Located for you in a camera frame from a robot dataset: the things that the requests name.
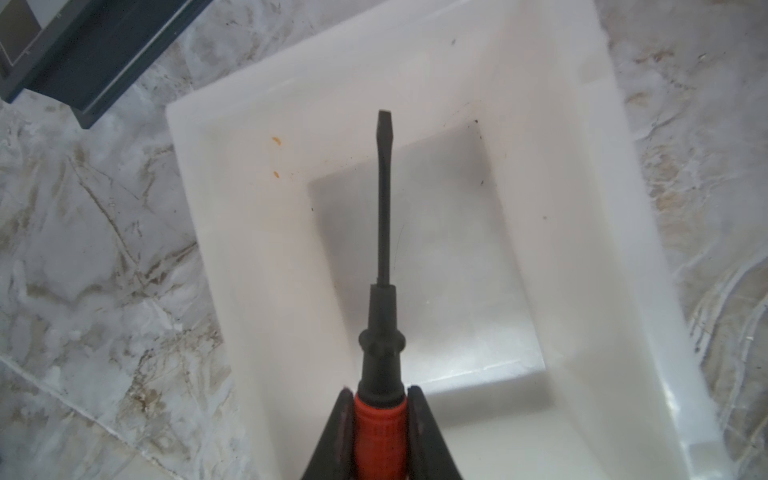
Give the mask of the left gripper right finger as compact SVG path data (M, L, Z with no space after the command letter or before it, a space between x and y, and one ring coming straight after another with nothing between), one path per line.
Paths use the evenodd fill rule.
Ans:
M408 388L408 478L462 480L423 390Z

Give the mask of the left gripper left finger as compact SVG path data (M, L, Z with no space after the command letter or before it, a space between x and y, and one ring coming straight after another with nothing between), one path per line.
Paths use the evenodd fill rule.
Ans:
M355 473L354 435L354 394L349 388L343 388L301 479L352 479Z

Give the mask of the red black screwdriver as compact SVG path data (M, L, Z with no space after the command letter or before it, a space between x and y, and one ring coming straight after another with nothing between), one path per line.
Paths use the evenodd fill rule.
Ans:
M392 115L378 112L377 278L370 287L367 328L359 335L362 376L355 397L354 460L359 479L407 477L407 396L397 326L397 292L390 282Z

